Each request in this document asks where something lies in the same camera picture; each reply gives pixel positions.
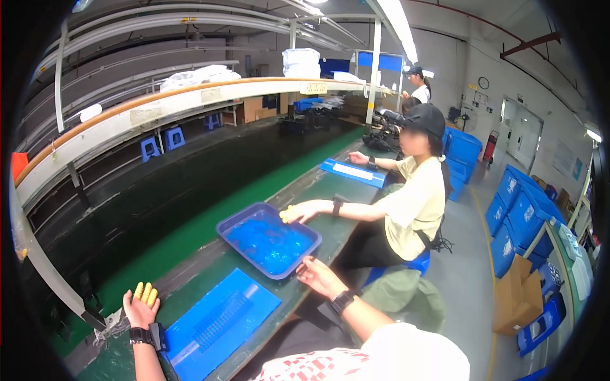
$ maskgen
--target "standing fan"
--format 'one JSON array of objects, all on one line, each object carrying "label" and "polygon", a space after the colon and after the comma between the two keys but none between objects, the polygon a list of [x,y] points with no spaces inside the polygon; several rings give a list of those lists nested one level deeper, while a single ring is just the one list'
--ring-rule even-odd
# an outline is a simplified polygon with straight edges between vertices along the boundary
[{"label": "standing fan", "polygon": [[476,110],[467,105],[462,105],[461,115],[458,116],[458,119],[464,121],[464,132],[474,131],[479,122],[479,116],[476,114]]}]

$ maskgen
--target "blue plastic stool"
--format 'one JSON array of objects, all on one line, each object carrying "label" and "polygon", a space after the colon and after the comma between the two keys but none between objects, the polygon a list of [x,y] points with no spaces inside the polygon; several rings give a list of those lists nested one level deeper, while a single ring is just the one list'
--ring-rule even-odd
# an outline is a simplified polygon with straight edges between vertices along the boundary
[{"label": "blue plastic stool", "polygon": [[[533,351],[559,327],[564,318],[564,299],[561,293],[556,293],[544,305],[542,315],[518,332],[519,356],[523,357]],[[537,329],[537,332],[532,334],[533,329]]]},{"label": "blue plastic stool", "polygon": [[213,130],[214,127],[220,127],[220,113],[208,115],[204,120],[204,124],[209,130]]},{"label": "blue plastic stool", "polygon": [[167,151],[171,151],[172,149],[176,149],[186,144],[180,126],[165,130],[163,134],[165,136],[165,148]]},{"label": "blue plastic stool", "polygon": [[544,368],[540,369],[539,371],[533,372],[532,374],[530,374],[528,376],[525,376],[525,377],[523,377],[521,379],[518,379],[516,381],[535,381],[535,380],[539,380],[546,373],[548,373],[548,367],[544,367]]},{"label": "blue plastic stool", "polygon": [[538,269],[540,283],[542,285],[542,300],[546,299],[547,294],[554,295],[561,288],[561,275],[554,264],[546,262]]},{"label": "blue plastic stool", "polygon": [[[409,269],[419,270],[421,272],[420,276],[423,277],[424,275],[426,275],[426,272],[430,267],[430,250],[424,251],[412,261],[403,262],[403,266]],[[368,275],[367,281],[364,282],[364,286],[367,286],[370,283],[373,283],[377,279],[381,278],[386,269],[387,267],[374,267],[373,269],[371,269],[371,273]]]},{"label": "blue plastic stool", "polygon": [[157,147],[157,140],[154,136],[140,140],[140,149],[142,150],[143,163],[146,163],[151,157],[156,157],[161,154],[159,147]]}]

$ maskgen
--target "black cap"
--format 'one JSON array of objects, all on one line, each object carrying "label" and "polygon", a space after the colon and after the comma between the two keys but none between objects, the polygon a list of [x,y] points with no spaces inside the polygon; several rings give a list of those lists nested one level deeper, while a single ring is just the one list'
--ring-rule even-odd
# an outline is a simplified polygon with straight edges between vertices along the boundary
[{"label": "black cap", "polygon": [[420,77],[423,78],[423,69],[420,66],[413,66],[409,69],[409,71],[405,71],[404,75],[408,76],[409,74],[419,74]]},{"label": "black cap", "polygon": [[426,130],[439,138],[445,134],[445,117],[438,107],[430,103],[411,107],[404,118],[407,129]]}]

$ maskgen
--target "woman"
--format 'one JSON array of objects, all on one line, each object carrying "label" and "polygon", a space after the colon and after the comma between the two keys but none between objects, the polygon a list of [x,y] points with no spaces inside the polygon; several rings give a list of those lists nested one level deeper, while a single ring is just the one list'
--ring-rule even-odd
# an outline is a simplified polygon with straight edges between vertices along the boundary
[{"label": "woman", "polygon": [[[301,282],[330,301],[347,294],[345,284],[313,257],[306,257],[297,273]],[[341,315],[364,342],[362,348],[356,349],[353,343],[312,348],[316,341],[327,343],[329,335],[315,326],[300,329],[300,325],[308,324],[305,321],[291,321],[271,339],[282,344],[279,350],[269,351],[269,344],[266,345],[250,361],[257,369],[245,379],[251,376],[254,381],[468,380],[468,358],[449,339],[418,330],[411,324],[395,323],[359,297],[350,298],[347,304],[342,304]],[[148,329],[159,309],[159,299],[149,305],[135,296],[132,300],[128,290],[123,295],[123,309],[132,328]],[[164,381],[153,346],[134,343],[133,348],[136,380]],[[243,376],[242,371],[235,379],[244,379]]]},{"label": "woman", "polygon": [[286,223],[305,223],[318,213],[363,221],[339,258],[338,267],[387,267],[415,259],[434,240],[451,190],[444,162],[445,118],[431,104],[419,104],[406,115],[400,133],[404,160],[367,157],[351,152],[355,164],[374,163],[399,171],[406,182],[373,205],[311,200],[289,207],[280,217]]},{"label": "woman", "polygon": [[413,91],[413,94],[409,95],[406,91],[403,91],[403,98],[413,98],[415,104],[429,103],[432,98],[432,88],[428,78],[423,75],[423,70],[419,66],[413,66],[409,71],[405,72],[409,81],[417,86],[417,89]]}]

